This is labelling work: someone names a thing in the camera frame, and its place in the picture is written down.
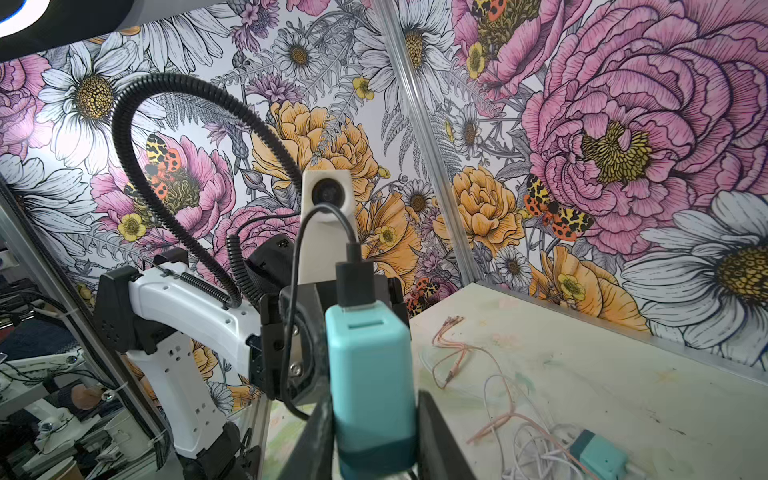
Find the camera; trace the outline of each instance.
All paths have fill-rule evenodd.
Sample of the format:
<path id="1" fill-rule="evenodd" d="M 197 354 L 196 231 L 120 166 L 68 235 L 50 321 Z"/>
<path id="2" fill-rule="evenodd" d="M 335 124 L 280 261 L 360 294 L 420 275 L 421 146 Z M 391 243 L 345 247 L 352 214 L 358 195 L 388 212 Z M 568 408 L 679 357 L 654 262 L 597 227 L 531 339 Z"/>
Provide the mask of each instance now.
<path id="1" fill-rule="evenodd" d="M 305 170 L 302 220 L 317 204 L 332 204 L 355 225 L 355 191 L 349 170 Z M 336 279 L 336 263 L 346 260 L 347 237 L 333 214 L 317 213 L 305 227 L 299 257 L 299 284 Z"/>

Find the teal charger on table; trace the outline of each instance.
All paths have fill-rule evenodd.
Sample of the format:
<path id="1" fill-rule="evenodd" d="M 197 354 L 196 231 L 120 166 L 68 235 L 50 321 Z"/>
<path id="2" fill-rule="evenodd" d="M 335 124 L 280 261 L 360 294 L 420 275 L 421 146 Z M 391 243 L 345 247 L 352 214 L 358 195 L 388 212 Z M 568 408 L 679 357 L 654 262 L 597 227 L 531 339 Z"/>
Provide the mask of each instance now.
<path id="1" fill-rule="evenodd" d="M 416 403 L 408 327 L 384 303 L 326 311 L 339 466 L 346 480 L 409 469 Z"/>

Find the white table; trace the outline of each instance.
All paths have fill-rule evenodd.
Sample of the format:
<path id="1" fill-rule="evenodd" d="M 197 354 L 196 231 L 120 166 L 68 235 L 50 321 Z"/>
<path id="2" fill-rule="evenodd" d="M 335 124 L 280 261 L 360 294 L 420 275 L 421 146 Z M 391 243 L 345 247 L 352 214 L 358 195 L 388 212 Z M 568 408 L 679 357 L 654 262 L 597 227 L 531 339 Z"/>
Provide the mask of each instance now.
<path id="1" fill-rule="evenodd" d="M 411 319 L 411 332 L 418 387 L 434 397 L 478 480 L 500 478 L 492 435 L 465 444 L 488 421 L 482 386 L 495 367 L 485 355 L 473 353 L 445 390 L 430 373 L 450 353 L 433 347 L 432 337 L 456 315 L 465 320 L 445 337 L 491 351 L 504 373 L 531 392 L 547 422 L 573 423 L 603 435 L 653 478 L 768 478 L 764 373 L 474 284 Z M 443 372 L 450 365 L 444 363 Z M 501 393 L 501 383 L 489 385 L 493 412 L 506 409 Z M 519 411 L 531 412 L 526 405 Z M 518 425 L 513 420 L 499 429 L 508 462 Z M 303 425 L 275 402 L 269 428 L 265 480 L 278 476 Z"/>

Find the bolt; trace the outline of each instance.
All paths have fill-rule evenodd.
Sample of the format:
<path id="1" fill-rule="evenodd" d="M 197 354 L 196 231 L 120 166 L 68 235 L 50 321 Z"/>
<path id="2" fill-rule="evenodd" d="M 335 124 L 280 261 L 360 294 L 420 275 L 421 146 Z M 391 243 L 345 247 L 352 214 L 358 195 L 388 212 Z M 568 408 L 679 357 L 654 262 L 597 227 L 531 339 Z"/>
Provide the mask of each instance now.
<path id="1" fill-rule="evenodd" d="M 301 362 L 294 362 L 291 363 L 290 366 L 290 375 L 291 376 L 300 376 L 301 372 L 304 371 L 304 368 L 301 366 Z"/>

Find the floral wallpaper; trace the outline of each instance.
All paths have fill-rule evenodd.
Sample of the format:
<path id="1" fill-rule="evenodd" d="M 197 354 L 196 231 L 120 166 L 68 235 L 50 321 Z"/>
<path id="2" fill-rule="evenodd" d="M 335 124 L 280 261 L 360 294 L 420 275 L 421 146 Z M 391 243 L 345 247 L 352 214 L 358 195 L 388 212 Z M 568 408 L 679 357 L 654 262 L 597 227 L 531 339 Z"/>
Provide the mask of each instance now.
<path id="1" fill-rule="evenodd" d="M 406 46 L 482 277 L 766 369 L 768 4 L 425 5 Z"/>
<path id="2" fill-rule="evenodd" d="M 451 67 L 447 5 L 429 17 L 422 14 L 428 2 L 413 5 L 414 26 L 442 31 L 424 53 L 435 66 L 429 81 L 444 83 L 434 72 Z M 258 111 L 302 169 L 351 171 L 362 253 L 377 272 L 399 278 L 409 312 L 421 312 L 454 293 L 460 277 L 436 227 L 432 179 L 398 108 L 378 22 L 367 0 L 231 0 L 2 63 L 0 174 L 93 306 L 102 273 L 125 264 L 144 269 L 177 245 L 119 165 L 114 103 L 147 73 L 192 74 Z M 155 193 L 226 269 L 227 234 L 299 206 L 262 141 L 204 101 L 180 94 L 145 101 L 132 138 Z M 252 223 L 240 234 L 243 253 L 278 233 L 294 238 L 298 228 L 298 217 Z M 223 412 L 258 395 L 226 353 L 197 342 L 193 351 Z"/>

